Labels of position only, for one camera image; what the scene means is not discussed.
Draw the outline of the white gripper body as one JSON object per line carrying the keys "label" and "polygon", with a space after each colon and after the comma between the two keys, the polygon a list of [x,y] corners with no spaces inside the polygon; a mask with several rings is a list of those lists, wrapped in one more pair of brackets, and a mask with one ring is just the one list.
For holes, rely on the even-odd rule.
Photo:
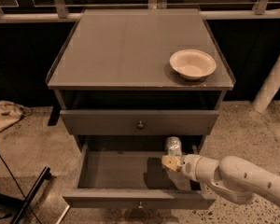
{"label": "white gripper body", "polygon": [[201,158],[202,156],[200,155],[188,154],[181,159],[181,172],[184,177],[192,181],[198,181],[196,167]]}

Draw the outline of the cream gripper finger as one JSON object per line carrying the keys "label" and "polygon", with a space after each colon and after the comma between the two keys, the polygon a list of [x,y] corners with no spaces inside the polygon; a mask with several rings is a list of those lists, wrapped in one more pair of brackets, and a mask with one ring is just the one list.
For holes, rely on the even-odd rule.
{"label": "cream gripper finger", "polygon": [[168,170],[179,172],[181,170],[181,158],[178,156],[163,155],[161,164]]}

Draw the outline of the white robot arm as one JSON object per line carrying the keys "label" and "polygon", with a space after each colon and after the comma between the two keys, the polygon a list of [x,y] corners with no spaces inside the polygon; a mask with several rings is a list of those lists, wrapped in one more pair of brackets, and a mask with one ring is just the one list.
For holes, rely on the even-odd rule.
{"label": "white robot arm", "polygon": [[237,204],[247,204],[253,194],[280,208],[280,176],[244,159],[228,156],[214,160],[200,155],[182,157],[163,155],[161,163],[192,181],[207,185],[220,197]]}

